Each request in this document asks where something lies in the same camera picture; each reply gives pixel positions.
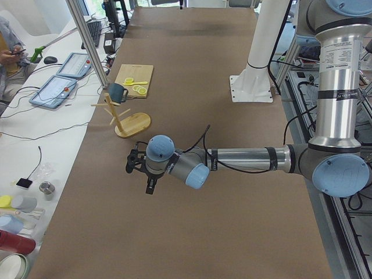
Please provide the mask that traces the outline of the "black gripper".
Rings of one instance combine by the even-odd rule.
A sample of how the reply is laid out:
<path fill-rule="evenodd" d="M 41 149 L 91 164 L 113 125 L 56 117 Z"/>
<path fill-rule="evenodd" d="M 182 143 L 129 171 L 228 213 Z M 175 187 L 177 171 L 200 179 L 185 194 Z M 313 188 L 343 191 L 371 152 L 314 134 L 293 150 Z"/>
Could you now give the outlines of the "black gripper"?
<path fill-rule="evenodd" d="M 148 170 L 145 168 L 145 174 L 148 177 L 145 193 L 148 195 L 153 195 L 157 180 L 163 177 L 164 170 Z"/>

